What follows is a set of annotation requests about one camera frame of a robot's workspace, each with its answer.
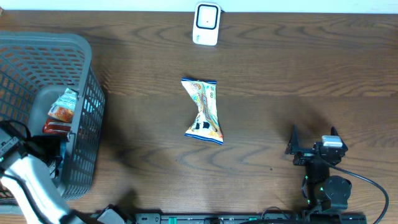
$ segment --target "basket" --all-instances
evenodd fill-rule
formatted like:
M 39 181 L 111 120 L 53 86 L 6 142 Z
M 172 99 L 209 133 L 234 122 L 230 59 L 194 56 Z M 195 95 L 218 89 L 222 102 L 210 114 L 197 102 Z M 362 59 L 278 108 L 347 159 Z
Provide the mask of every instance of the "basket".
M 43 135 L 51 104 L 66 88 L 78 92 L 62 168 L 53 179 L 65 200 L 83 196 L 93 181 L 105 98 L 90 63 L 91 47 L 78 35 L 0 32 L 0 120 L 18 120 L 33 136 Z M 10 205 L 16 201 L 0 186 L 0 213 Z

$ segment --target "white backdrop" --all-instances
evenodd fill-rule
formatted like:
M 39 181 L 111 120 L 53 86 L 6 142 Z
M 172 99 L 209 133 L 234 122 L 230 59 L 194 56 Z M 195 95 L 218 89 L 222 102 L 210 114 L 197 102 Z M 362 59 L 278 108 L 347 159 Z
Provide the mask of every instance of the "white backdrop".
M 0 0 L 4 9 L 182 11 L 196 0 Z M 398 13 L 398 0 L 214 0 L 226 12 Z

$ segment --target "black square outline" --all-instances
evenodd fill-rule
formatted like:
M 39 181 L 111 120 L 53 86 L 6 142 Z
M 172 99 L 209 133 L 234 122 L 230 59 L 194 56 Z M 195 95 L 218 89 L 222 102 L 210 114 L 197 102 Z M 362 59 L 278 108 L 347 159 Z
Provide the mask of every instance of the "black square outline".
M 200 26 L 198 25 L 198 18 L 199 18 L 200 6 L 208 6 L 208 7 L 215 7 L 215 8 L 216 8 L 216 22 L 215 22 L 213 28 L 200 27 Z M 217 6 L 212 6 L 212 5 L 207 5 L 207 4 L 201 4 L 201 5 L 198 6 L 197 21 L 196 21 L 197 28 L 213 30 L 213 29 L 215 29 L 215 28 L 217 27 L 217 19 L 218 19 L 218 7 L 217 7 Z

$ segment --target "table surface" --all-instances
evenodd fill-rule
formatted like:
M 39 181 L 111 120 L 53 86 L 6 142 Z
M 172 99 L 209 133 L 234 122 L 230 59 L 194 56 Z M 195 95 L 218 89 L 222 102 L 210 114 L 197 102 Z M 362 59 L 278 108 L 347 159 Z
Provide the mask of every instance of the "table surface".
M 93 186 L 72 208 L 262 212 L 306 205 L 304 167 L 284 154 L 293 124 L 311 146 L 336 126 L 339 167 L 389 193 L 398 218 L 398 15 L 224 13 L 217 46 L 192 42 L 193 13 L 4 11 L 1 30 L 74 33 L 107 95 Z M 215 79 L 224 144 L 184 137 L 197 107 L 182 77 Z M 372 223 L 382 193 L 353 183 Z M 0 223 L 24 223 L 0 216 Z

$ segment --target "white doorbell button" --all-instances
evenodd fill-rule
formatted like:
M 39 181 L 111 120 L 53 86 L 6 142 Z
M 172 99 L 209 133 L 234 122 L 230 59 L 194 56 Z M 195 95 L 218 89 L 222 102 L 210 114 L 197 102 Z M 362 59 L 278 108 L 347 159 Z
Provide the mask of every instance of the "white doorbell button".
M 221 8 L 219 5 L 206 2 L 199 3 L 193 21 L 193 42 L 203 45 L 216 45 L 220 16 Z

